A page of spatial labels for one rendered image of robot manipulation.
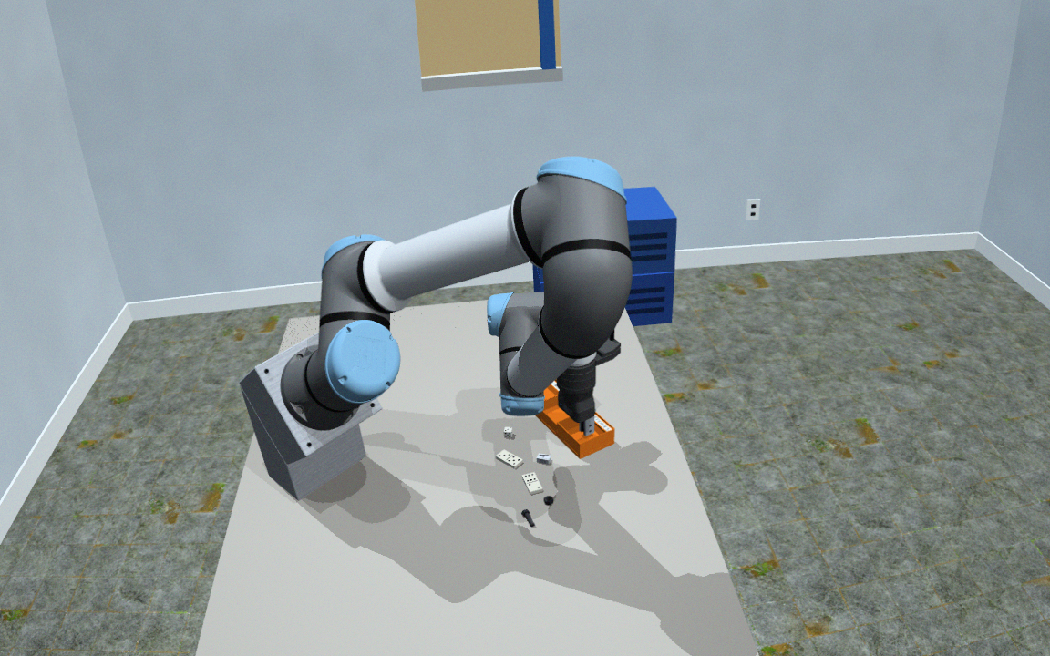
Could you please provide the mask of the orange rack of labelled bins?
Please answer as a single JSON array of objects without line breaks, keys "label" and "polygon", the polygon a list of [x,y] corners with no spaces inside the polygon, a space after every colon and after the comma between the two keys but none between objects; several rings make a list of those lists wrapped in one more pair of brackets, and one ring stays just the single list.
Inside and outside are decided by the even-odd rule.
[{"label": "orange rack of labelled bins", "polygon": [[[565,444],[578,458],[594,454],[602,451],[607,446],[615,444],[615,428],[610,426],[598,414],[594,416],[594,435],[584,436],[579,431],[579,423],[572,421],[571,417],[558,407],[556,379],[549,389],[543,390],[543,411],[536,416],[547,426],[552,433],[556,435],[560,441]],[[545,412],[545,414],[544,414]],[[565,427],[565,428],[563,428]],[[570,432],[570,433],[568,433]],[[603,431],[604,429],[604,431]],[[604,433],[605,432],[605,433]],[[603,435],[602,435],[603,433]],[[589,437],[591,439],[589,439]],[[589,439],[589,440],[588,440]],[[587,440],[587,441],[586,441]],[[583,443],[586,441],[586,443]]]}]

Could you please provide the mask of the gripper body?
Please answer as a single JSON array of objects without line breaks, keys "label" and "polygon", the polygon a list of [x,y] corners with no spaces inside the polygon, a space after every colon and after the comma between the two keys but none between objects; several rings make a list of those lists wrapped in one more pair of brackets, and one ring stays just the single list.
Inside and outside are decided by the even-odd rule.
[{"label": "gripper body", "polygon": [[621,342],[615,340],[615,331],[613,331],[597,354],[594,353],[589,357],[582,358],[582,360],[576,360],[570,368],[563,371],[556,378],[556,386],[560,389],[558,392],[558,407],[569,415],[572,421],[580,423],[595,416],[596,366],[615,360],[620,352]]}]

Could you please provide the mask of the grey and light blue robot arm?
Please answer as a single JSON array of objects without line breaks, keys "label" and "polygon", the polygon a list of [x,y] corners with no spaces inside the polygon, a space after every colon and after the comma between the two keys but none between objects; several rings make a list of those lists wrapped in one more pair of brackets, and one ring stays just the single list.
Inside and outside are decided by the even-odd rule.
[{"label": "grey and light blue robot arm", "polygon": [[288,412],[310,429],[343,426],[395,382],[390,314],[412,296],[530,262],[543,269],[543,293],[492,295],[487,316],[499,337],[501,411],[541,414],[543,390],[615,331],[633,267],[615,168],[554,158],[537,181],[510,205],[413,240],[354,235],[330,246],[318,345],[297,352],[281,374]]}]

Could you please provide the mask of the white domino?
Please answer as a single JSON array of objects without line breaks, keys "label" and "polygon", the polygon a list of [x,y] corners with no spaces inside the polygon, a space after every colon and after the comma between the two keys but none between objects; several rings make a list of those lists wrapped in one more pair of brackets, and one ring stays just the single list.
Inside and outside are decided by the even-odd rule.
[{"label": "white domino", "polygon": [[519,458],[508,451],[501,451],[499,454],[496,454],[496,458],[498,458],[499,461],[503,462],[503,464],[512,466],[512,468],[516,468],[516,466],[520,466],[520,464],[522,464],[522,458]]},{"label": "white domino", "polygon": [[536,473],[529,473],[522,475],[522,481],[524,481],[526,487],[528,487],[530,494],[542,493],[542,488]]}]

